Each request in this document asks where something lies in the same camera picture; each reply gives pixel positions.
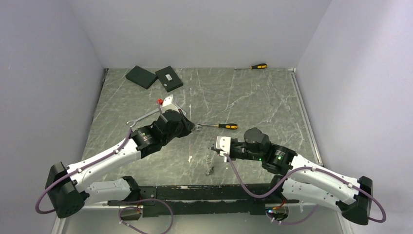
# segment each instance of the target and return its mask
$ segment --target white label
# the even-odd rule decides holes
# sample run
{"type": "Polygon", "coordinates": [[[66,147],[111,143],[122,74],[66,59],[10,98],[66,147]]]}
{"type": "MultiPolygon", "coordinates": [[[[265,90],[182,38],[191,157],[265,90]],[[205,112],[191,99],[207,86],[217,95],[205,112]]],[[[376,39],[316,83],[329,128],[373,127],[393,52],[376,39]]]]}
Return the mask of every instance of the white label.
{"type": "Polygon", "coordinates": [[[169,74],[166,74],[165,76],[167,77],[167,79],[168,79],[169,81],[172,80],[172,77],[171,77],[169,74]]]}

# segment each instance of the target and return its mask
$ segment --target screwdriver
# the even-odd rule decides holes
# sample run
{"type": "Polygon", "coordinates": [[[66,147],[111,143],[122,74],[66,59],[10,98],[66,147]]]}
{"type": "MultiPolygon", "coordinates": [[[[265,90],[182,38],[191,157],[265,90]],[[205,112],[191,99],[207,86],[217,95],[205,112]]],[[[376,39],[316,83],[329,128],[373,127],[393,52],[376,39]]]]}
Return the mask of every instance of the screwdriver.
{"type": "Polygon", "coordinates": [[[231,129],[231,130],[237,130],[238,129],[238,124],[235,123],[219,123],[219,124],[200,124],[202,126],[215,126],[218,128],[226,128],[226,129],[231,129]]]}
{"type": "MultiPolygon", "coordinates": [[[[260,63],[254,66],[251,66],[250,69],[264,69],[267,68],[267,64],[266,63],[260,63]]],[[[248,69],[248,68],[235,68],[235,70],[242,70],[242,69],[248,69]]]]}

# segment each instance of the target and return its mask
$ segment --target white bracket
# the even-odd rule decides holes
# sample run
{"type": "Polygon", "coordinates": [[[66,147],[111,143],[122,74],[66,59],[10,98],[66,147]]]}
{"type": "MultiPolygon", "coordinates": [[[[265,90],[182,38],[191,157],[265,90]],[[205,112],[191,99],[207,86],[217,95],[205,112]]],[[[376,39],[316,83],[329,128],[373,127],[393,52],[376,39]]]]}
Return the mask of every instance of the white bracket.
{"type": "Polygon", "coordinates": [[[224,157],[224,162],[227,162],[227,157],[225,155],[229,156],[229,151],[231,149],[231,138],[228,136],[217,136],[215,149],[220,150],[219,156],[224,157]]]}

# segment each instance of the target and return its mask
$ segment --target metal frame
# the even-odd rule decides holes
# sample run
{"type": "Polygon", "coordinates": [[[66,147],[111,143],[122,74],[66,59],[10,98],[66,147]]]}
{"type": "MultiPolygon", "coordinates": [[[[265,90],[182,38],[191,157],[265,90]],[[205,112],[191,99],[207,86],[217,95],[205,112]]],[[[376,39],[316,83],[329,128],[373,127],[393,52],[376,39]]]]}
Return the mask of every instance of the metal frame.
{"type": "Polygon", "coordinates": [[[294,73],[295,68],[294,69],[290,68],[290,69],[288,69],[288,71],[290,72],[291,82],[293,83],[294,90],[297,93],[297,100],[300,104],[300,111],[301,111],[302,118],[304,119],[304,125],[305,125],[305,129],[307,131],[307,134],[308,134],[308,138],[310,139],[310,142],[311,142],[311,148],[312,148],[313,153],[316,157],[317,164],[320,165],[320,166],[323,166],[323,162],[321,160],[321,156],[320,156],[320,153],[319,153],[319,148],[318,148],[317,143],[316,143],[316,138],[314,137],[313,129],[311,128],[310,120],[308,119],[307,111],[305,110],[304,102],[302,101],[300,89],[299,89],[298,84],[297,84],[297,79],[296,79],[296,76],[295,76],[295,73],[294,73]]]}

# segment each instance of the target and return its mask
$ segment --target yellow screwdriver handle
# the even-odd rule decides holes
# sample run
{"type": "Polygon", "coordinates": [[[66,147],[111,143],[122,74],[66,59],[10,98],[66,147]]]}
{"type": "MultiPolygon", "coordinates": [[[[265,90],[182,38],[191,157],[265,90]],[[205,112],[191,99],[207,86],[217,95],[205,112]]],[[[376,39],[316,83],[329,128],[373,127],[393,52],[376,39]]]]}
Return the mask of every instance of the yellow screwdriver handle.
{"type": "Polygon", "coordinates": [[[237,130],[238,129],[238,124],[235,124],[235,123],[219,123],[218,128],[226,128],[226,129],[231,129],[231,130],[237,130]]]}

